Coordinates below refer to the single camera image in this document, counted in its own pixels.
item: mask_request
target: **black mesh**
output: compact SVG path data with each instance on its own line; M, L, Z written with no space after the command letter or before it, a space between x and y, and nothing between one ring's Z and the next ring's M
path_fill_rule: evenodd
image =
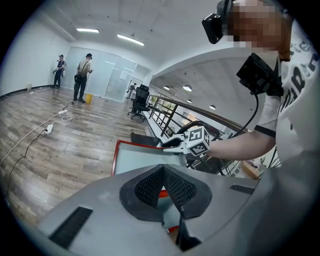
M183 206L197 193L195 185L182 179L165 167L163 167L163 184L177 208Z
M134 188L136 197L143 203L157 208L160 191L163 187L161 169L140 181Z
M201 216L212 198L212 192L204 182L170 165L158 164L123 184L120 201L137 219L162 222L163 213L157 206L163 186L186 220Z

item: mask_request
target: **gray surface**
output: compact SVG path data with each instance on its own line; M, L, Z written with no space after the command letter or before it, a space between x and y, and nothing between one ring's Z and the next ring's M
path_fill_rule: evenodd
M202 216L185 221L188 232L202 243L184 255L268 255L303 221L320 187L319 152L303 153L267 170L261 181L219 176L174 165L212 191ZM79 255L181 255L160 222L141 221L121 205L122 184L153 166L104 178L86 186L55 207L39 224L50 235L77 207L93 209L71 244ZM229 189L238 184L256 189L250 196Z
M70 245L71 252L83 256L163 256L180 252L161 222L138 220L120 202L121 186L149 169L136 169L87 185L56 206L40 222L38 229L49 236L75 208L82 206L93 212Z
M230 189L230 187L237 184L255 188L258 183L253 179L220 176L200 171L195 172L195 170L177 165L171 166L206 183L212 191L212 199L205 212L200 217L185 221L189 235L200 241L204 241L221 228L251 196Z
M185 255L272 255L308 217L319 196L319 156L319 152L303 152L280 168L266 171L240 211Z

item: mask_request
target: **white machine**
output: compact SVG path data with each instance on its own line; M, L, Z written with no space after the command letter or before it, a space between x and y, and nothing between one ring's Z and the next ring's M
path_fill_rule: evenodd
M210 136L203 127L193 127L182 134L176 134L162 144L164 152L189 154L197 157L210 149Z

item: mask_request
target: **wooden floor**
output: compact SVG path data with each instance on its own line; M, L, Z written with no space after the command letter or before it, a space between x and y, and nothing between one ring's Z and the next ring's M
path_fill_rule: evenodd
M0 161L33 128L61 111L72 101L68 89L37 89L0 100ZM111 175L117 140L130 141L130 133L151 136L146 122L127 115L132 101L124 103L92 99L91 104L71 103L74 115L67 123L56 123L50 135L40 136L10 178L9 202L18 218L35 225L54 206L87 184ZM6 192L9 173L28 144L53 121L35 130L0 166L1 190Z

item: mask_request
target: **vr headset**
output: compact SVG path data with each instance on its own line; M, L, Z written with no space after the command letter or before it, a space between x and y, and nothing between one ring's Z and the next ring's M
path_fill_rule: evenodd
M212 13L202 21L202 25L211 44L216 44L228 29L229 13L234 0L223 0ZM269 96L282 96L284 90L279 76L258 55L251 53L236 74L240 83L247 87L251 94L266 93Z
M202 25L211 44L216 44L227 31L229 13L234 0L223 0L216 6L215 13L210 14L202 21Z

